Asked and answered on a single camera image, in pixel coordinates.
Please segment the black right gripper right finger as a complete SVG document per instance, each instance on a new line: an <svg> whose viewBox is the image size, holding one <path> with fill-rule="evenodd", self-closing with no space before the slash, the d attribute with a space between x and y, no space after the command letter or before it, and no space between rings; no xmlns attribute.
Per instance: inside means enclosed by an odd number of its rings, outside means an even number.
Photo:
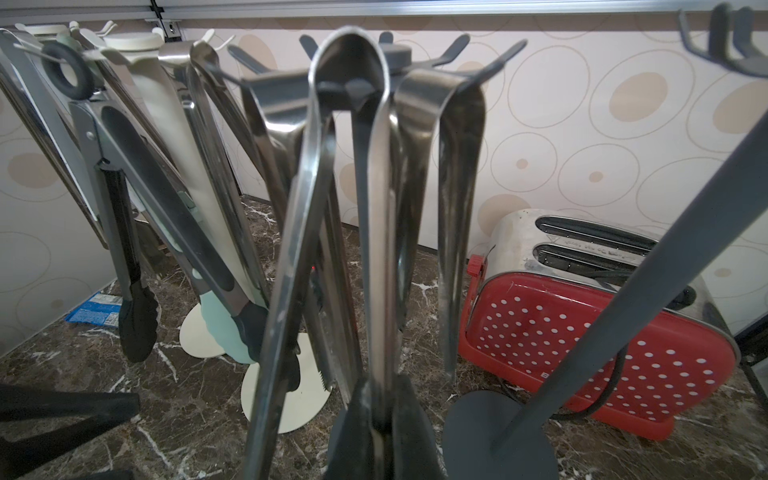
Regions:
<svg viewBox="0 0 768 480"><path fill-rule="evenodd" d="M394 479L443 479L433 426L406 375L395 379L392 416Z"/></svg>

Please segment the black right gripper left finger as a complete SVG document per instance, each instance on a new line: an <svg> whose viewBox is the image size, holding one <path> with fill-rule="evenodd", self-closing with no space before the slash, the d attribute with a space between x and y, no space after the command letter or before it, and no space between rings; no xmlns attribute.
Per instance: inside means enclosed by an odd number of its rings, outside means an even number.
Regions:
<svg viewBox="0 0 768 480"><path fill-rule="evenodd" d="M328 449L324 479L372 479L373 441L371 435L370 388L368 380L358 381L343 422Z"/></svg>

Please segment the black handled steel tongs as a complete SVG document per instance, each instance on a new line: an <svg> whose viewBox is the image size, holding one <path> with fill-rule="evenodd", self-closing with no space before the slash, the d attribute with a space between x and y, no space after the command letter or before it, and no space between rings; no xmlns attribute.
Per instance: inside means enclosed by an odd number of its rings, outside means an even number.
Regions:
<svg viewBox="0 0 768 480"><path fill-rule="evenodd" d="M84 55L59 42L45 44L42 53L46 75L70 100L99 221L123 295L118 327L126 358L131 362L147 359L157 340L159 318L156 297L142 280L128 193L134 188L223 303L250 358L259 359L267 309L248 300L131 120L113 101L97 96L95 77Z"/></svg>

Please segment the white handled steel tongs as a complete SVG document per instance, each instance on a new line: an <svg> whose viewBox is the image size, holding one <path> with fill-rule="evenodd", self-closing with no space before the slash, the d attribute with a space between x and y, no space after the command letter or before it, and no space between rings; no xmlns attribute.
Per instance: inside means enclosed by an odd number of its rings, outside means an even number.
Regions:
<svg viewBox="0 0 768 480"><path fill-rule="evenodd" d="M28 33L1 30L1 91L59 175L99 242L106 246L93 188L68 114L68 99L47 79L42 60L23 49L24 42L39 44Z"/></svg>

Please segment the dark grey rack back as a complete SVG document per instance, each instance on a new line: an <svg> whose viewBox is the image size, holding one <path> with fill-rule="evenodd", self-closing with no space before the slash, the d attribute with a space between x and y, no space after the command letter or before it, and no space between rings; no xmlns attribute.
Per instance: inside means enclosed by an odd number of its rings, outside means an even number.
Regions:
<svg viewBox="0 0 768 480"><path fill-rule="evenodd" d="M342 64L339 67L333 67L331 71L332 73L339 74L341 77L339 79L322 81L319 84L320 93L327 98L328 109L332 112L349 111L355 118L360 117L363 110L372 103L374 97L382 93L383 89L380 85L382 81L387 80L392 86L397 88L405 75L414 69L441 70L440 68L442 65L448 64L457 58L469 43L468 35L463 34L449 46L442 56L423 62L412 62L410 48L393 44L392 36L388 32L381 34L376 49L372 49L369 44L358 45L356 43L358 38L359 36L357 33L349 32L338 42L337 48L334 50L333 54L335 58L341 60ZM466 75L479 85L482 85L493 78L499 71L503 70L506 63L517 55L526 44L527 43L524 40L517 42L496 60L480 70L457 71L451 73ZM255 75L252 79L240 80L241 97L242 88L246 81L253 80L266 73L289 72L268 68L238 46L229 47L228 52L241 66L252 71ZM250 126L249 129L253 138L252 142L255 145L261 163L258 169L267 184L267 190L269 192L270 182L265 174L262 155L258 150ZM281 225L271 198L270 201L273 206L275 218L278 224ZM313 342L310 338L308 329L307 334L313 348ZM319 369L318 363L320 357L315 351L314 353L316 355L316 365ZM334 384L324 383L323 379L322 382L325 389L337 387Z"/></svg>

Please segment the mint green silicone tongs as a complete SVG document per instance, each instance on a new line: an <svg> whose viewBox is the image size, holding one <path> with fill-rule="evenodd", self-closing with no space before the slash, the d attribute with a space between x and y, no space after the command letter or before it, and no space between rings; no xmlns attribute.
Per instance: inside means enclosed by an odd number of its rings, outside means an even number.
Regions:
<svg viewBox="0 0 768 480"><path fill-rule="evenodd" d="M180 245L156 218L150 207L145 207L143 213L153 227L159 228L158 235L168 246L198 298L198 303L192 307L180 327L179 340L182 349L197 358L226 354L241 364L254 363L229 312L192 267Z"/></svg>

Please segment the dark grey rack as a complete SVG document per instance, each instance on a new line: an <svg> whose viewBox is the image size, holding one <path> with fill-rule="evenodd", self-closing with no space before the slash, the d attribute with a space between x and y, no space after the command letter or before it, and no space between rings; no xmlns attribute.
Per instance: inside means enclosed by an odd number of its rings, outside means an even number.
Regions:
<svg viewBox="0 0 768 480"><path fill-rule="evenodd" d="M339 74L341 77L339 79L322 81L319 84L320 93L327 98L328 109L332 112L349 111L355 118L360 117L363 110L372 103L374 97L382 93L383 89L380 85L382 81L387 80L392 86L397 88L405 75L414 69L441 70L440 68L442 65L448 64L457 58L469 43L468 35L463 34L449 46L442 56L423 62L412 62L410 48L393 44L392 36L388 32L381 34L376 49L372 49L369 44L358 45L356 43L358 38L359 36L357 33L349 32L338 42L337 48L334 50L333 54L335 58L341 60L342 64L339 67L333 67L331 71L332 73ZM517 55L526 44L527 43L524 40L517 42L496 60L480 70L457 71L451 73L466 75L479 85L482 85L493 78L499 71L503 70L506 63ZM241 97L242 88L246 81L253 80L266 73L289 72L268 68L238 46L229 47L228 52L241 66L252 71L255 75L252 79L240 80ZM253 138L252 142L255 145L261 163L258 169L267 184L267 190L269 192L270 182L265 174L262 155L258 150L250 126L249 129ZM281 225L271 198L270 201L273 206L275 218L278 224ZM307 334L313 348L313 342L310 338L308 329ZM318 363L320 357L315 351L314 353L316 355L316 365L319 369ZM334 384L324 383L323 379L322 382L325 389L337 387Z"/></svg>
<svg viewBox="0 0 768 480"><path fill-rule="evenodd" d="M442 435L451 479L555 479L542 427L767 209L767 119L760 118L629 277L531 400L476 391L450 409Z"/></svg>

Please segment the cream utensil rack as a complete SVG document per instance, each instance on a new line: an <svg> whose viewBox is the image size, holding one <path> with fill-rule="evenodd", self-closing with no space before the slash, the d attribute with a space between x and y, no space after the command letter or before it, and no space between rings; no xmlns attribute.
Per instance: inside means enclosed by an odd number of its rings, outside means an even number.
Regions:
<svg viewBox="0 0 768 480"><path fill-rule="evenodd" d="M78 35L84 43L90 44L88 46L97 50L110 64L123 65L128 69L152 119L150 121L167 146L171 161L191 197L191 212L193 216L197 215L195 218L198 225L216 249L227 241L228 237L213 231L222 221L220 210L213 197L213 190L187 122L177 87L158 59L160 48L167 44L163 30L154 28L151 32L121 34L96 33L85 28L78 30ZM215 29L209 29L199 40L208 43L217 53L234 39L234 36L230 37L214 47L211 40L215 37ZM259 164L257 151L253 157L248 153L247 155L254 166ZM315 359L310 360L314 351L307 334L299 334L299 347L301 382L296 390L287 394L287 405L279 426L281 434L308 424L320 413L330 396L330 392L323 386ZM248 367L241 387L241 404L247 419L250 419L259 373L257 360L252 364L255 366Z"/></svg>
<svg viewBox="0 0 768 480"><path fill-rule="evenodd" d="M14 31L21 34L20 43L28 43L33 50L42 47L46 43L59 42L75 51L84 50L85 47L72 36L70 28L63 24L30 25L21 23L14 25ZM138 131L149 146L150 151L163 165L174 182L179 180L178 172L169 157L169 151L162 140L156 127L150 121L146 112L127 89L133 84L129 73L118 74L108 60L87 60L86 63L94 72L97 89L104 91L110 98L118 99L127 109L132 118L139 124ZM225 353L224 349L209 333L202 312L202 303L199 302L187 314L179 331L179 342L182 349L196 358L212 358Z"/></svg>

